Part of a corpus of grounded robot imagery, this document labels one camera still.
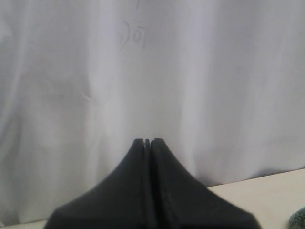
green fabric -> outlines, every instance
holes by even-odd
[[[289,219],[289,229],[305,229],[305,207],[292,214]]]

black object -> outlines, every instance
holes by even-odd
[[[58,208],[45,229],[260,229],[250,213],[191,176],[162,139],[134,140],[100,184]]]
[[[45,229],[156,228],[148,151],[148,141],[134,140],[116,169],[88,193],[55,210]]]

white backdrop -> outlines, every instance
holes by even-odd
[[[0,221],[49,216],[135,138],[207,185],[305,166],[305,0],[0,0]]]

white table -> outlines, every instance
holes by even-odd
[[[210,188],[253,213],[264,229],[286,229],[292,213],[305,206],[305,169]],[[5,229],[42,229],[45,221]]]

white fabric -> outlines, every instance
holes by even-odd
[[[135,138],[206,184],[305,165],[304,0],[0,0],[0,221],[44,219]]]

